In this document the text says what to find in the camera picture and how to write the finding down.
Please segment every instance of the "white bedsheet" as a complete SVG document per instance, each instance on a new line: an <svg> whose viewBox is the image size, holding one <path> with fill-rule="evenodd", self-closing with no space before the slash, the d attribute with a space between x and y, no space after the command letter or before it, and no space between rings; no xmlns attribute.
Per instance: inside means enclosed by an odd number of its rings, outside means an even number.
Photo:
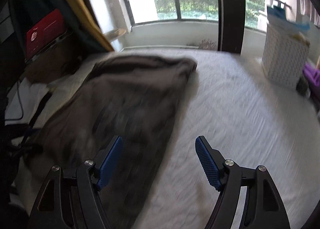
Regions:
<svg viewBox="0 0 320 229"><path fill-rule="evenodd" d="M134 229L204 228L218 192L209 185L196 155L194 144L199 135L240 166L265 165L283 199L291 228L299 229L320 199L320 128L312 104L295 91L265 79L258 59L193 49L126 51L150 52L191 56L198 67ZM89 63L81 66L82 74L80 69L60 90L58 87L38 119L39 126L72 96L101 57L88 59ZM61 99L59 103L53 102L54 96ZM30 212L36 187L31 186L30 173L24 167L17 181L22 203ZM244 196L245 189L241 190L232 228L239 226Z"/></svg>

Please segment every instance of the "white basket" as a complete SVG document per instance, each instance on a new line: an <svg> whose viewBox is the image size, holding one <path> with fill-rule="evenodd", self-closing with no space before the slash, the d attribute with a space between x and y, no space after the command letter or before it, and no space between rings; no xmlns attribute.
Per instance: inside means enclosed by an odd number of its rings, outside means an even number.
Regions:
<svg viewBox="0 0 320 229"><path fill-rule="evenodd" d="M308 54L309 46L268 24L262 57L262 69L268 79L296 89Z"/></svg>

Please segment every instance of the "green hedge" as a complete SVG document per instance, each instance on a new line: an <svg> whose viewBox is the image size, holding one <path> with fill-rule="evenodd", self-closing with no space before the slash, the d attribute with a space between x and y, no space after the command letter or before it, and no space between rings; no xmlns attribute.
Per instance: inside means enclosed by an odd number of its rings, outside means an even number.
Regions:
<svg viewBox="0 0 320 229"><path fill-rule="evenodd" d="M158 13L169 13L176 10L174 0L155 0ZM257 21L258 11L264 11L265 0L246 0L246 21ZM199 11L215 13L218 11L218 0L180 0L181 11Z"/></svg>

